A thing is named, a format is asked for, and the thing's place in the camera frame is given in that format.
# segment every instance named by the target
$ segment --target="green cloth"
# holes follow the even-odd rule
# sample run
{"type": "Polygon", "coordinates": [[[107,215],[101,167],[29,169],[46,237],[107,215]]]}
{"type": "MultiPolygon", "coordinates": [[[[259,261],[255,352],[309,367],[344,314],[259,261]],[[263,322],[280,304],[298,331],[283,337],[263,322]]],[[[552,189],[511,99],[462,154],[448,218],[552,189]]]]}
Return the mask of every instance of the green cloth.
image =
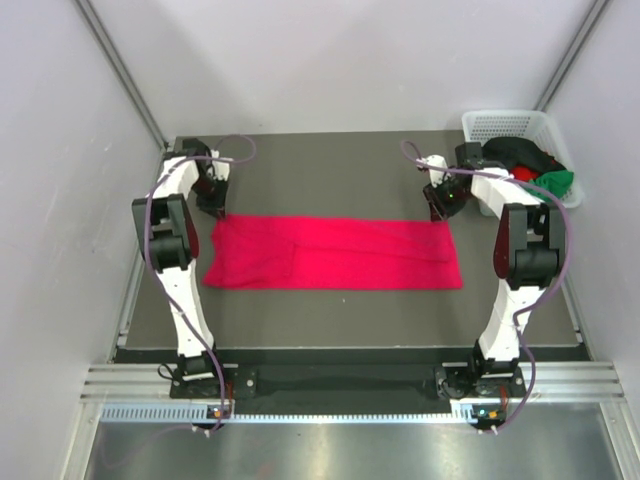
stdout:
{"type": "MultiPolygon", "coordinates": [[[[534,185],[553,193],[556,197],[562,198],[569,188],[571,188],[571,184],[573,183],[573,172],[570,172],[569,170],[549,172],[544,175],[540,175],[535,180],[530,180],[529,183],[533,183],[534,185]]],[[[533,190],[529,190],[529,193],[545,202],[549,201],[549,198],[541,193],[534,192],[533,190]]]]}

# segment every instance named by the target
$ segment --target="dark gray table surface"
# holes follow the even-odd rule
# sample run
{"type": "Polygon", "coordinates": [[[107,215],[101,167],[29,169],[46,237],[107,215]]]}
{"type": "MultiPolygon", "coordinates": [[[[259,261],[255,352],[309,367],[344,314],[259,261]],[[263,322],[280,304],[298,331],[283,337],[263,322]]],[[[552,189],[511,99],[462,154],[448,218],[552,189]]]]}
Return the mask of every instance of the dark gray table surface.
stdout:
{"type": "MultiPolygon", "coordinates": [[[[400,154],[402,138],[424,155],[455,163],[458,131],[322,133],[256,136],[258,159],[234,168],[228,211],[255,215],[313,215],[370,219],[428,218],[425,174],[400,154]]],[[[215,137],[202,140],[214,145],[215,137]]],[[[224,155],[244,155],[229,142],[224,155]]],[[[200,236],[198,276],[211,264],[215,221],[191,203],[200,236]]],[[[207,323],[219,347],[389,347],[471,345],[489,320],[497,279],[492,253],[497,220],[475,202],[451,221],[464,288],[449,291],[258,290],[200,286],[207,323]]],[[[535,345],[575,345],[562,295],[531,316],[526,338],[535,345]]],[[[170,348],[176,336],[169,307],[143,276],[127,341],[129,348],[170,348]]]]}

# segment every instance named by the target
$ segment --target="cable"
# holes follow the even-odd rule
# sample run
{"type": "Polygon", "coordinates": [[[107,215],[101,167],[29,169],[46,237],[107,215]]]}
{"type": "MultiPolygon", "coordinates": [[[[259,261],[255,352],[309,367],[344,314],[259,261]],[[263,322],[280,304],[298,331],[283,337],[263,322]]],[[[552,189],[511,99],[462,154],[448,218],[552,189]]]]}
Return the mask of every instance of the cable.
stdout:
{"type": "MultiPolygon", "coordinates": [[[[218,358],[217,358],[216,354],[213,352],[211,347],[209,347],[209,345],[207,344],[206,340],[204,338],[202,338],[201,335],[198,334],[198,332],[194,328],[193,324],[189,320],[187,314],[182,309],[180,304],[173,297],[171,297],[171,295],[169,295],[167,293],[167,291],[164,288],[164,285],[160,281],[160,277],[158,277],[158,273],[153,268],[153,265],[151,263],[151,256],[149,254],[150,247],[151,247],[151,205],[153,203],[153,194],[156,192],[156,190],[171,176],[171,174],[173,172],[175,172],[175,170],[179,166],[181,166],[181,165],[183,165],[183,164],[185,164],[187,162],[190,162],[192,160],[193,161],[197,161],[197,162],[216,161],[216,162],[220,162],[220,163],[228,163],[228,164],[231,164],[231,165],[239,165],[239,164],[250,162],[250,161],[255,159],[257,151],[258,151],[257,147],[256,147],[256,143],[253,141],[253,139],[251,137],[248,137],[246,135],[234,134],[234,135],[228,135],[226,137],[223,137],[218,142],[218,144],[216,145],[215,149],[217,150],[217,147],[219,145],[221,145],[225,140],[227,140],[229,138],[241,138],[241,139],[247,141],[249,143],[249,145],[251,146],[251,153],[247,157],[241,158],[239,160],[234,160],[232,158],[225,158],[225,157],[213,158],[213,157],[208,157],[208,156],[203,156],[203,155],[195,155],[195,156],[192,156],[192,157],[185,157],[182,160],[179,160],[167,172],[166,175],[164,175],[163,177],[160,178],[160,180],[158,180],[158,182],[149,191],[149,194],[147,196],[147,201],[146,201],[146,204],[145,204],[145,214],[144,214],[143,252],[144,252],[145,266],[146,266],[147,270],[149,271],[149,273],[151,275],[151,278],[153,278],[154,281],[158,284],[158,286],[160,287],[160,290],[165,295],[165,297],[167,298],[168,302],[180,314],[180,316],[182,317],[182,320],[184,321],[184,323],[187,326],[187,328],[189,329],[189,331],[202,344],[202,346],[206,350],[207,354],[211,358],[211,361],[213,362],[213,366],[214,366],[214,368],[216,370],[216,374],[218,375],[218,381],[220,382],[220,416],[218,417],[218,419],[216,421],[216,424],[213,427],[212,431],[216,431],[216,430],[218,430],[220,428],[220,426],[222,425],[222,419],[224,418],[224,411],[225,411],[224,410],[225,383],[224,383],[224,376],[223,376],[223,373],[222,373],[222,366],[220,365],[220,362],[218,361],[218,358]]],[[[175,375],[174,372],[171,371],[169,366],[166,365],[166,364],[161,364],[161,365],[158,366],[158,375],[160,375],[160,377],[162,377],[162,378],[164,378],[166,380],[171,380],[172,382],[179,382],[180,381],[177,377],[174,376],[175,375]],[[165,367],[167,369],[167,371],[169,372],[168,375],[162,373],[162,367],[165,367]]],[[[100,445],[100,456],[101,456],[101,459],[102,459],[102,463],[109,470],[116,469],[116,468],[121,467],[121,466],[127,464],[128,462],[130,462],[140,452],[142,452],[145,448],[147,448],[149,445],[151,445],[158,438],[164,436],[165,434],[170,433],[170,432],[174,432],[174,431],[177,431],[177,430],[191,430],[191,429],[192,429],[191,425],[172,425],[172,426],[164,428],[162,430],[158,430],[157,432],[152,434],[149,438],[147,438],[145,441],[143,441],[140,445],[138,445],[136,448],[134,448],[123,459],[121,459],[121,460],[119,460],[117,462],[109,462],[107,460],[106,454],[105,454],[105,446],[104,446],[105,442],[101,442],[101,445],[100,445]]]]}
{"type": "Polygon", "coordinates": [[[504,385],[500,385],[500,407],[504,412],[509,408],[509,393],[504,385]]]}
{"type": "MultiPolygon", "coordinates": [[[[418,149],[415,143],[409,140],[402,140],[400,142],[400,150],[402,150],[402,154],[405,156],[405,158],[407,158],[407,160],[409,160],[410,162],[414,163],[415,165],[421,168],[425,168],[425,165],[419,161],[419,159],[422,159],[424,157],[420,153],[420,150],[418,149]],[[417,156],[417,158],[414,159],[414,157],[409,152],[407,152],[407,146],[413,149],[414,154],[417,156]]],[[[497,434],[498,432],[504,430],[509,425],[511,425],[511,423],[518,417],[518,415],[520,415],[520,413],[522,412],[522,409],[527,403],[527,400],[529,400],[529,398],[531,397],[531,393],[533,392],[533,387],[535,386],[535,383],[536,383],[536,373],[537,373],[536,360],[535,360],[535,357],[533,356],[533,352],[531,352],[531,349],[527,345],[527,342],[524,339],[522,332],[520,331],[520,322],[518,322],[518,317],[523,313],[531,312],[535,308],[538,308],[540,305],[549,301],[560,289],[560,286],[562,285],[565,277],[567,276],[567,271],[569,270],[569,263],[571,262],[571,254],[573,250],[573,229],[571,226],[571,222],[569,220],[569,212],[567,212],[567,209],[562,204],[562,201],[558,197],[556,197],[554,194],[545,190],[544,188],[540,188],[537,185],[523,182],[522,180],[517,180],[515,178],[510,178],[510,177],[504,177],[502,175],[497,175],[495,173],[483,172],[478,170],[465,170],[462,168],[441,168],[441,167],[433,167],[431,165],[428,165],[428,169],[435,170],[436,172],[442,172],[442,173],[455,173],[460,175],[476,175],[479,177],[494,178],[498,180],[503,180],[505,182],[513,183],[515,185],[520,185],[522,187],[526,187],[527,189],[534,190],[538,193],[541,193],[547,196],[553,203],[556,204],[562,216],[562,221],[564,223],[564,228],[566,231],[567,247],[565,252],[564,263],[562,265],[562,268],[560,269],[560,273],[558,274],[556,281],[553,283],[551,288],[547,289],[540,296],[540,298],[538,298],[538,300],[536,300],[531,305],[516,311],[513,314],[513,324],[516,328],[516,335],[518,336],[520,347],[522,348],[522,351],[525,353],[525,355],[529,358],[529,361],[531,362],[531,380],[529,381],[529,387],[527,388],[527,391],[525,392],[524,397],[522,397],[522,401],[520,402],[520,404],[516,407],[513,413],[505,420],[505,422],[499,427],[497,427],[497,429],[495,430],[495,433],[497,434]]]]}
{"type": "MultiPolygon", "coordinates": [[[[222,142],[224,142],[225,139],[230,138],[230,137],[231,136],[223,137],[218,142],[218,145],[222,144],[222,142]]],[[[144,241],[143,241],[144,248],[143,248],[143,250],[144,250],[144,260],[145,260],[145,265],[147,266],[147,270],[151,274],[151,277],[158,284],[158,286],[160,287],[161,291],[164,293],[164,295],[167,298],[167,301],[169,302],[169,304],[180,314],[180,317],[182,317],[182,320],[184,321],[184,323],[187,326],[187,328],[189,329],[189,331],[202,344],[202,346],[204,347],[205,351],[207,352],[207,354],[211,358],[211,361],[213,362],[213,366],[214,366],[214,368],[216,370],[216,374],[218,375],[218,381],[220,382],[220,409],[221,409],[221,415],[218,418],[218,421],[216,422],[216,426],[214,427],[214,430],[217,430],[218,428],[220,428],[220,423],[222,422],[222,418],[224,417],[225,386],[224,386],[224,376],[223,376],[223,373],[222,373],[222,366],[220,365],[220,362],[218,361],[218,358],[216,357],[216,354],[213,352],[211,347],[207,344],[206,340],[204,338],[202,338],[202,336],[196,331],[196,329],[194,328],[193,324],[191,323],[191,321],[187,317],[187,314],[182,309],[180,304],[171,295],[169,295],[169,293],[167,293],[167,291],[164,288],[164,285],[162,285],[162,281],[160,280],[160,277],[158,276],[158,273],[153,268],[153,265],[151,263],[151,255],[150,255],[150,247],[151,247],[151,206],[153,204],[153,195],[156,192],[156,190],[158,190],[158,188],[160,188],[160,186],[162,184],[164,184],[165,181],[167,181],[167,179],[171,176],[171,174],[173,172],[176,171],[176,169],[178,167],[180,167],[181,165],[183,165],[183,164],[185,164],[187,162],[190,162],[190,161],[200,161],[200,162],[216,161],[216,162],[219,162],[219,163],[228,163],[228,164],[233,164],[233,165],[239,165],[239,164],[247,163],[247,162],[250,162],[251,160],[253,160],[256,157],[256,154],[257,154],[257,147],[256,147],[256,144],[253,141],[253,139],[251,137],[246,136],[246,135],[238,135],[238,134],[233,135],[233,137],[234,138],[242,138],[242,139],[246,140],[249,143],[249,145],[251,146],[251,153],[247,157],[239,159],[239,160],[234,160],[232,158],[226,158],[226,157],[213,158],[213,157],[208,157],[206,155],[194,155],[194,156],[185,157],[182,160],[179,160],[166,173],[166,175],[164,175],[163,177],[160,178],[160,180],[158,180],[158,182],[149,191],[149,194],[147,196],[147,202],[145,204],[145,214],[144,214],[144,241]]]]}

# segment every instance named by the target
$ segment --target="metal floor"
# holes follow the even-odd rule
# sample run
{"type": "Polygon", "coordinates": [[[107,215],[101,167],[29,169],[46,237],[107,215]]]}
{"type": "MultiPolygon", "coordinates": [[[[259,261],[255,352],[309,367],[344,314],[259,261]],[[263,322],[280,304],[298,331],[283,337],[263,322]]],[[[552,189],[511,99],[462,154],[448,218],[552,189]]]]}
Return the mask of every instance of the metal floor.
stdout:
{"type": "Polygon", "coordinates": [[[101,424],[86,480],[615,480],[598,405],[531,405],[498,437],[466,425],[229,425],[174,431],[108,470],[166,425],[101,424]]]}
{"type": "MultiPolygon", "coordinates": [[[[400,154],[409,138],[423,154],[452,163],[458,131],[322,133],[256,136],[259,156],[232,172],[228,211],[372,219],[428,218],[423,174],[400,154]]],[[[204,137],[214,145],[216,138],[204,137]]],[[[244,145],[223,154],[246,154],[244,145]]],[[[214,220],[192,205],[200,236],[198,276],[210,266],[214,220]]],[[[452,291],[223,291],[200,288],[216,344],[232,347],[390,347],[471,345],[484,330],[496,295],[492,254],[497,220],[477,204],[451,220],[465,286],[452,291]]],[[[534,345],[575,345],[561,295],[532,314],[534,345]]],[[[175,348],[167,302],[143,277],[127,348],[175,348]]]]}

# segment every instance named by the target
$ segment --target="red cloth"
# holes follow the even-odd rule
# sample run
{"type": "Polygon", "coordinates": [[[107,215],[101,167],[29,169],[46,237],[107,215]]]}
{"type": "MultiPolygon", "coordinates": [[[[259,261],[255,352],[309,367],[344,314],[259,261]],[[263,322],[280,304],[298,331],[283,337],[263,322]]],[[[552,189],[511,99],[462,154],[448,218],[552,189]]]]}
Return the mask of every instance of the red cloth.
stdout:
{"type": "Polygon", "coordinates": [[[538,172],[534,172],[529,167],[525,167],[522,165],[518,165],[517,167],[514,167],[513,170],[511,170],[511,173],[513,173],[513,176],[517,180],[522,180],[523,182],[529,182],[530,180],[535,180],[540,176],[538,172]]]}
{"type": "Polygon", "coordinates": [[[212,240],[212,287],[462,288],[446,223],[228,215],[212,240]]]}

